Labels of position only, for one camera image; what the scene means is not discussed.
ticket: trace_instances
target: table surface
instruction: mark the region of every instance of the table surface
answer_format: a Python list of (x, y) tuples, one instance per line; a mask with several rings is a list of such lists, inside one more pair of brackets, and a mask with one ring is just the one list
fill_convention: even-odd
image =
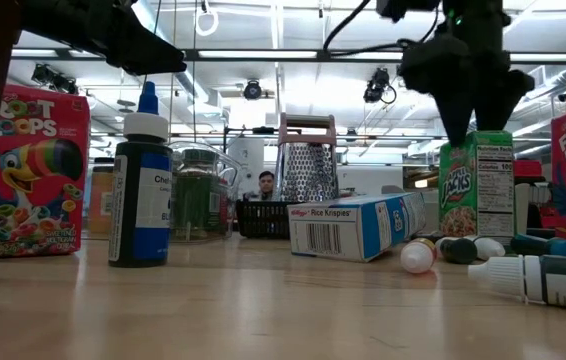
[(290, 255), (289, 242), (174, 245), (167, 266), (0, 260), (0, 358), (566, 359), (566, 309), (523, 305), (438, 262), (413, 276)]

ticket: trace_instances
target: lying bottle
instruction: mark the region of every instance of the lying bottle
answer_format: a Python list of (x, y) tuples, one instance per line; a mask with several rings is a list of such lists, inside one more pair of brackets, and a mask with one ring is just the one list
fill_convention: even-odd
[(494, 257), (485, 264), (469, 266), (468, 276), (526, 303), (566, 307), (565, 256)]
[(488, 260), (495, 256), (505, 256), (505, 248), (503, 245), (489, 237), (468, 235), (465, 239), (472, 240), (476, 245), (476, 256), (481, 260)]
[(428, 239), (412, 240), (401, 250), (401, 266), (412, 274), (430, 270), (435, 260), (436, 248)]
[(477, 256), (476, 245), (466, 238), (445, 237), (436, 242), (436, 250), (445, 261), (453, 264), (471, 264)]
[(510, 247), (518, 255), (561, 255), (566, 256), (566, 239), (554, 237), (543, 239), (536, 236), (517, 234)]

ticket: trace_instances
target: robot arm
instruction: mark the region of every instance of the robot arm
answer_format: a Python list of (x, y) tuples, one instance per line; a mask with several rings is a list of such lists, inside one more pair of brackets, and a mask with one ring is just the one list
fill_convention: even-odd
[(185, 71), (183, 52), (145, 29), (136, 0), (24, 0), (22, 28), (105, 57), (132, 75)]

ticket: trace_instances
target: white bottle cap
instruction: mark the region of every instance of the white bottle cap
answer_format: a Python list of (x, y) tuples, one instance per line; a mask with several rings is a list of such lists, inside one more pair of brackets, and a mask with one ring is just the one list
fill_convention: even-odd
[(434, 253), (425, 244), (409, 243), (401, 250), (401, 266), (412, 274), (424, 273), (432, 267)]
[(474, 245), (476, 245), (477, 257), (481, 260), (505, 256), (505, 248), (494, 239), (480, 237), (474, 240)]
[(493, 257), (481, 265), (470, 265), (467, 274), (472, 280), (489, 285), (492, 291), (500, 294), (525, 298), (525, 278), (523, 256)]

